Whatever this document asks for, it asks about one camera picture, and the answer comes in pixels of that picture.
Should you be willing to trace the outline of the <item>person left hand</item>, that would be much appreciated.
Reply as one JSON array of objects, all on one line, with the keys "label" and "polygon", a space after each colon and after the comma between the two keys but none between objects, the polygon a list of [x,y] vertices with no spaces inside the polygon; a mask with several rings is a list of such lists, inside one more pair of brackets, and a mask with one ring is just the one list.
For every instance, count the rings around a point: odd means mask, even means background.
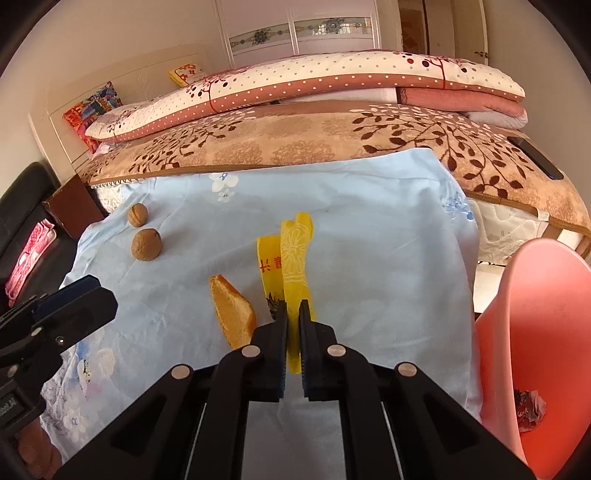
[{"label": "person left hand", "polygon": [[17,435],[17,441],[18,452],[31,476],[35,479],[52,479],[62,465],[61,454],[39,419],[24,427]]}]

